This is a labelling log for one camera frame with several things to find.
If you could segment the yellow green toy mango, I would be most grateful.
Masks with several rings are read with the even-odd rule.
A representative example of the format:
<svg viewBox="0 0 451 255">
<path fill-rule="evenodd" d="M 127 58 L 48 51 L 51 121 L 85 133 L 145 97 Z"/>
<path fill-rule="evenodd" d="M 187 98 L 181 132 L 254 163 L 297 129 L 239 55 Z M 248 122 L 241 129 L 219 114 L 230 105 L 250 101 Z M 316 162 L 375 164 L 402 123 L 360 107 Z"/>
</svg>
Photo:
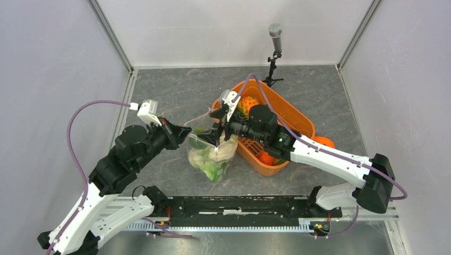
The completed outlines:
<svg viewBox="0 0 451 255">
<path fill-rule="evenodd" d="M 196 139 L 196 138 L 193 137 L 193 135 L 197 136 L 197 135 L 199 135 L 200 133 L 202 133 L 204 131 L 205 131 L 204 129 L 197 128 L 197 129 L 194 129 L 193 133 L 190 135 L 188 141 L 189 141 L 189 144 L 194 149 L 206 149 L 207 147 L 211 146 L 209 143 L 206 143 L 203 140 Z"/>
</svg>

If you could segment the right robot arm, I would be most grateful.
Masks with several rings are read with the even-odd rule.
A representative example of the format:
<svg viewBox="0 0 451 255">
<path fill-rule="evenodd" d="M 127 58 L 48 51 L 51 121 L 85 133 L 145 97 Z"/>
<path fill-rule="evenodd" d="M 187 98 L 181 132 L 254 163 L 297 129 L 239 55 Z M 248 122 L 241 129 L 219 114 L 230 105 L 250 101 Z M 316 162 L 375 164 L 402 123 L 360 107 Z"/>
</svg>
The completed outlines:
<svg viewBox="0 0 451 255">
<path fill-rule="evenodd" d="M 232 113 L 228 106 L 213 110 L 210 117 L 217 122 L 198 134 L 209 144 L 218 146 L 236 135 L 261 143 L 264 151 L 276 159 L 310 165 L 345 180 L 345 184 L 316 186 L 312 190 L 307 202 L 312 216 L 320 217 L 335 208 L 352 206 L 386 213 L 395 181 L 386 156 L 357 156 L 322 145 L 280 125 L 277 115 L 266 105 L 253 106 L 249 118 Z"/>
</svg>

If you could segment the clear dotted zip top bag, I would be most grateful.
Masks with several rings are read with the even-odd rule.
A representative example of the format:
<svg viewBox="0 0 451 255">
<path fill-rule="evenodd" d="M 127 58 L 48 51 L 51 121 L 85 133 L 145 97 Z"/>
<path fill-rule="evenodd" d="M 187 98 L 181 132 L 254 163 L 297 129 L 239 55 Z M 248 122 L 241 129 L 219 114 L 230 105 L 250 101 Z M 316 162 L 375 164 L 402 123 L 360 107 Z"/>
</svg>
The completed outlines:
<svg viewBox="0 0 451 255">
<path fill-rule="evenodd" d="M 194 169 L 202 171 L 210 181 L 219 182 L 236 154 L 238 137 L 232 135 L 228 141 L 225 141 L 225 135 L 221 135 L 218 147 L 199 139 L 198 134 L 210 129 L 213 125 L 214 119 L 209 117 L 211 111 L 209 109 L 206 113 L 185 123 L 185 126 L 192 129 L 187 138 L 187 155 Z"/>
</svg>

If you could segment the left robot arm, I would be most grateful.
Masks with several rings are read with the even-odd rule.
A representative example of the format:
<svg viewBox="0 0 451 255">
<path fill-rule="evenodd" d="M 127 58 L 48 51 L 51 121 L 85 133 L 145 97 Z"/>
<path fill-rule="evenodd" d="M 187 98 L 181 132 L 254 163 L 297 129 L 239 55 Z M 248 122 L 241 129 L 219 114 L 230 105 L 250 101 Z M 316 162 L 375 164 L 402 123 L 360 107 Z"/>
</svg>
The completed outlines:
<svg viewBox="0 0 451 255">
<path fill-rule="evenodd" d="M 168 199 L 156 186 L 147 187 L 133 202 L 98 220 L 103 210 L 132 183 L 137 174 L 162 150 L 176 150 L 192 129 L 159 119 L 161 125 L 131 125 L 115 138 L 114 147 L 89 175 L 87 191 L 66 218 L 37 241 L 55 254 L 96 254 L 116 233 L 143 217 L 162 216 Z"/>
</svg>

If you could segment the green toy lettuce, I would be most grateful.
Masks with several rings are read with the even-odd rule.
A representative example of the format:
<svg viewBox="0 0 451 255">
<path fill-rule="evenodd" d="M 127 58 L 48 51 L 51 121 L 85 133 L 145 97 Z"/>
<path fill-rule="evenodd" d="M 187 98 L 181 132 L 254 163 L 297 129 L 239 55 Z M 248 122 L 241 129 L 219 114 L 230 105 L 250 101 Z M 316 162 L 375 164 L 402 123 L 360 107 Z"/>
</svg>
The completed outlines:
<svg viewBox="0 0 451 255">
<path fill-rule="evenodd" d="M 227 161 L 205 161 L 199 162 L 198 168 L 205 173 L 210 181 L 218 182 L 222 180 L 223 175 L 228 167 Z"/>
</svg>

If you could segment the white toy cabbage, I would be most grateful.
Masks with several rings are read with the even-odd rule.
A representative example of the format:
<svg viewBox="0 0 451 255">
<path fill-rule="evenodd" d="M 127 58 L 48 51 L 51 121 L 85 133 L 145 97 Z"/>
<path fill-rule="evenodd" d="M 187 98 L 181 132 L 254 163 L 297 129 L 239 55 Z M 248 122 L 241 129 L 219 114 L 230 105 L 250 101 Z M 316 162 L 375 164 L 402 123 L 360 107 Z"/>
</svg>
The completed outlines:
<svg viewBox="0 0 451 255">
<path fill-rule="evenodd" d="M 238 138 L 232 135 L 229 140 L 225 141 L 224 136 L 220 137 L 220 145 L 215 147 L 211 145 L 206 149 L 194 149 L 192 146 L 188 150 L 188 161 L 195 169 L 198 169 L 199 162 L 228 162 L 234 157 L 238 147 Z"/>
</svg>

